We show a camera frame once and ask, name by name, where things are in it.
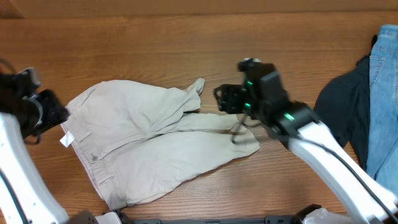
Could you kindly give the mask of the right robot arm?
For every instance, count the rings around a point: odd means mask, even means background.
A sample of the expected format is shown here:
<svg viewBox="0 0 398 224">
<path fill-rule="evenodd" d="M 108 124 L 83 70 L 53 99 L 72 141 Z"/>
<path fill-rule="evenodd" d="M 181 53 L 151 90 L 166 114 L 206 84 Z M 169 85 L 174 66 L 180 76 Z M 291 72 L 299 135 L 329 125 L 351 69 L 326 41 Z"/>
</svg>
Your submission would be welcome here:
<svg viewBox="0 0 398 224">
<path fill-rule="evenodd" d="M 220 111 L 258 120 L 268 135 L 306 162 L 345 207 L 353 223 L 397 223 L 397 196 L 365 173 L 305 103 L 290 101 L 271 63 L 238 63 L 240 85 L 213 90 Z"/>
</svg>

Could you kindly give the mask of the beige shorts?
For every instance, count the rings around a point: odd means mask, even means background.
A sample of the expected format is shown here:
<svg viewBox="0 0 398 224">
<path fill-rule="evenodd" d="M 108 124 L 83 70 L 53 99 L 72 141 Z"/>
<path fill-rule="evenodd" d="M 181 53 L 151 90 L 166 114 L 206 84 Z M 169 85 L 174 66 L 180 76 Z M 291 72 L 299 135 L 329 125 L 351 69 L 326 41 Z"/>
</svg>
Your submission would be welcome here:
<svg viewBox="0 0 398 224">
<path fill-rule="evenodd" d="M 62 142 L 110 209 L 157 200 L 260 148 L 246 128 L 231 142 L 235 115 L 200 112 L 204 86 L 202 78 L 184 90 L 111 80 L 67 104 Z"/>
</svg>

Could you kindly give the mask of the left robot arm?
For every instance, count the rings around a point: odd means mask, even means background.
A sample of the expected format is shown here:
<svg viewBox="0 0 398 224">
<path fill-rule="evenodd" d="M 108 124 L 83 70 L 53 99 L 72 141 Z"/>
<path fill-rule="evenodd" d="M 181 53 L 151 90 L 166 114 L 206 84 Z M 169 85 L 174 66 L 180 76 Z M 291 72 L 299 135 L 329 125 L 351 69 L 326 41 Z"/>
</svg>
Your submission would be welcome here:
<svg viewBox="0 0 398 224">
<path fill-rule="evenodd" d="M 25 139 L 36 138 L 69 116 L 53 91 L 40 87 L 30 67 L 21 72 L 1 60 L 1 211 L 7 223 L 120 223 L 116 212 L 94 216 L 89 211 L 69 217 L 40 176 Z"/>
</svg>

